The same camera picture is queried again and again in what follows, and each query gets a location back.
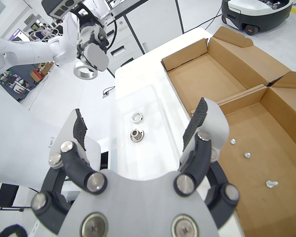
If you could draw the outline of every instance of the cabinet drawer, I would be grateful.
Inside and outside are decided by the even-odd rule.
[[[118,43],[115,42],[106,53],[109,58],[109,66],[137,51],[138,49],[139,46],[132,35],[126,37]]]
[[[140,57],[140,56],[142,56],[142,52],[141,52],[141,50],[139,49],[139,50],[137,50],[137,51],[131,53],[130,55],[124,57],[123,59],[121,59],[121,60],[119,60],[119,61],[113,63],[113,64],[110,65],[108,68],[109,68],[109,70],[110,70],[113,74],[115,74],[115,71],[116,71],[118,68],[122,67],[122,65],[125,66],[126,64],[130,63],[130,62],[132,61],[132,59],[137,59],[137,58]]]
[[[116,21],[116,24],[117,24],[117,33],[116,33],[116,38],[114,43],[120,42],[121,40],[125,39],[127,36],[132,35],[130,28],[128,27],[124,17],[119,18]],[[114,23],[111,23],[106,27],[106,34],[108,35],[109,43],[112,42],[114,31],[115,31]]]

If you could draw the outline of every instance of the black cable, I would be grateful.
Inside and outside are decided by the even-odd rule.
[[[117,24],[116,24],[116,20],[114,20],[114,27],[115,27],[115,31],[114,31],[114,36],[113,36],[113,40],[111,42],[111,44],[107,47],[107,50],[109,50],[109,48],[113,45],[115,38],[116,38],[116,33],[117,33]]]
[[[197,28],[197,27],[200,27],[201,25],[203,25],[203,24],[209,22],[209,21],[212,20],[212,19],[215,19],[216,17],[220,17],[221,15],[222,15],[222,13],[221,13],[220,15],[217,15],[217,16],[213,17],[213,18],[210,18],[209,20],[207,20],[207,21],[205,21],[205,22],[202,22],[202,23],[199,24],[198,26],[196,26],[196,27],[194,27],[194,28],[192,28],[192,29],[190,29],[190,30],[184,32],[184,33],[187,33],[187,32],[189,32],[189,31],[192,31],[193,29],[195,29],[195,28]]]
[[[31,187],[28,187],[29,189],[35,191],[36,193],[39,193],[39,191],[36,191],[35,189],[31,188]]]
[[[214,19],[210,22],[210,24],[206,27],[206,29],[205,30],[207,30],[207,28],[212,24],[212,22],[215,20],[215,18],[218,16],[218,14],[219,14],[219,12],[220,12],[220,9],[222,8],[222,4],[221,4],[221,6],[220,6],[220,8],[219,8],[219,10],[218,10],[218,12],[217,12],[217,14],[216,14],[216,16],[214,17]]]
[[[108,88],[106,88],[105,90],[103,90],[103,95],[105,95],[106,93],[108,93],[109,91],[111,91],[113,88],[115,88],[115,86],[114,87],[109,87],[110,89],[108,90],[108,91],[106,91],[105,93],[104,93],[104,91],[106,90],[106,89],[108,89]]]

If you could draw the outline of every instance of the round bolt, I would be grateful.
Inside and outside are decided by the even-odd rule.
[[[176,179],[176,186],[183,194],[191,194],[194,191],[194,182],[188,175],[179,175]]]
[[[50,164],[51,166],[56,166],[56,165],[58,165],[60,162],[61,162],[61,155],[60,155],[60,153],[55,153],[55,154],[53,154],[52,156],[50,156],[49,164]]]
[[[237,200],[239,200],[239,197],[240,197],[238,189],[234,185],[231,185],[231,184],[226,186],[225,194],[232,201],[237,201]]]
[[[194,220],[188,215],[179,215],[172,222],[173,237],[197,237],[198,229]]]
[[[208,133],[206,130],[198,131],[197,136],[203,141],[209,141],[210,140],[210,133]]]
[[[31,207],[33,210],[37,211],[41,208],[43,208],[46,204],[46,196],[43,193],[38,193],[34,195],[32,201],[31,201]]]
[[[100,213],[90,214],[83,222],[81,233],[83,237],[105,237],[108,232],[108,222]]]
[[[89,191],[95,193],[97,191],[100,191],[103,188],[103,185],[105,183],[104,175],[101,173],[93,173],[90,175],[87,181],[87,188]]]
[[[62,153],[67,153],[71,149],[73,149],[73,147],[74,147],[74,143],[72,141],[65,141],[64,143],[61,144],[60,151]]]

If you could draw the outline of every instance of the drawer handle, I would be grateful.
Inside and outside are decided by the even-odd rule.
[[[124,65],[126,65],[127,63],[130,63],[133,60],[134,60],[134,58],[130,58],[129,60],[125,61],[121,66],[124,66]]]
[[[126,51],[124,46],[121,46],[121,47],[117,48],[116,50],[111,51],[111,54],[112,54],[113,57],[115,57],[115,56],[121,54],[124,51]]]
[[[111,38],[111,36],[114,35],[114,30],[109,31],[106,35],[108,39]]]

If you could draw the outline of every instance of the metal bushing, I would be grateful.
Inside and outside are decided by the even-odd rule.
[[[143,120],[143,115],[139,112],[136,112],[131,116],[131,121],[134,124],[139,124],[142,120]]]
[[[134,129],[130,132],[130,139],[133,142],[139,142],[143,139],[144,137],[144,131],[139,128],[139,129]]]

